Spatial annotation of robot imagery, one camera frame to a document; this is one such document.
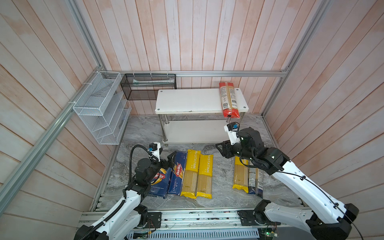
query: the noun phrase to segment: black mesh basket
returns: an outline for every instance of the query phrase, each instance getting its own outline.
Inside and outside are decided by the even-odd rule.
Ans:
[[[120,83],[128,100],[156,100],[160,89],[177,89],[176,75],[126,73]]]

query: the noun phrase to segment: blue pasta box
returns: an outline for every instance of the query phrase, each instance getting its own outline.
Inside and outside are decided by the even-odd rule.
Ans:
[[[165,170],[164,168],[155,175],[151,181],[151,190],[148,195],[153,197],[167,197],[167,191],[169,187],[169,180],[172,173],[172,168]]]
[[[185,171],[185,164],[187,162],[187,153],[177,151],[174,162],[175,165],[172,170],[168,193],[180,195]]]

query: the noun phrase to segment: yellow pasta package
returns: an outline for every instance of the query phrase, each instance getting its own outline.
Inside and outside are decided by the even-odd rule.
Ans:
[[[197,178],[197,197],[212,199],[213,155],[200,155],[199,176]]]
[[[183,177],[183,187],[180,196],[196,198],[197,173],[201,151],[188,149],[187,164]]]
[[[243,159],[243,163],[248,165],[248,160]],[[235,157],[235,170],[233,173],[233,186],[238,190],[248,193],[248,167],[240,162],[239,157]]]

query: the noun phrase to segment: wooden wall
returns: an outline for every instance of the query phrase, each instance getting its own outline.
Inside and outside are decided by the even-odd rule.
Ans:
[[[266,115],[281,150],[355,204],[371,237],[384,235],[383,13],[381,0],[335,1]]]
[[[281,70],[320,0],[77,0],[106,69]],[[279,78],[182,78],[180,88],[231,81],[261,113]],[[132,114],[154,114],[134,101]]]
[[[63,0],[0,1],[0,184],[97,64]],[[73,239],[111,150],[73,116],[0,217],[0,239]]]

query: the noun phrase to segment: gray marble surface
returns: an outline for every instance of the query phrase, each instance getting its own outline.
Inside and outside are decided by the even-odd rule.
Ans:
[[[222,115],[181,115],[169,116],[169,120],[197,120],[197,119],[223,119]],[[260,132],[266,147],[272,147],[272,141],[267,133],[260,116],[246,114],[241,123],[241,129],[252,127]],[[158,116],[130,116],[127,129],[111,171],[105,192],[99,200],[98,210],[109,210],[122,196],[122,189],[129,179],[129,153],[135,144],[148,146],[152,142],[161,142],[162,133]],[[188,149],[201,150],[202,154],[213,154],[213,177],[212,177],[212,199],[198,197],[190,199],[177,195],[168,194],[166,199],[160,197],[146,197],[142,204],[149,209],[185,209],[185,208],[241,208],[255,207],[261,198],[256,195],[247,194],[243,190],[232,189],[233,163],[234,159],[226,159],[221,156],[214,144],[168,144],[164,148],[161,157],[175,150],[187,151]],[[148,157],[146,152],[135,149],[132,158],[132,168],[136,167],[137,161]],[[271,200],[280,205],[299,205],[298,200],[289,188],[279,180],[264,174],[263,198]]]

